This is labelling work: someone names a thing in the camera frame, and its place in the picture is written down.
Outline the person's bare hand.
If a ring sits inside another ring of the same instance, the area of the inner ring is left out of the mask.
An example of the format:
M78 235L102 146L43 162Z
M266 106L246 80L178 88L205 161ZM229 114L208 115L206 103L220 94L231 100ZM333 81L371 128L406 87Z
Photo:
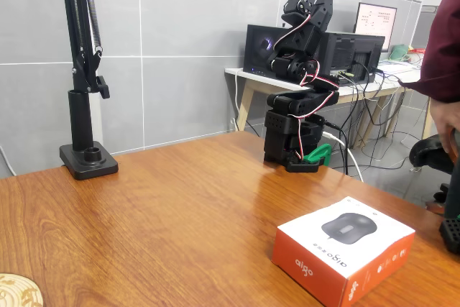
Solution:
M446 153L449 153L451 148L450 128L459 130L459 102L444 103L432 98L430 113L442 147Z

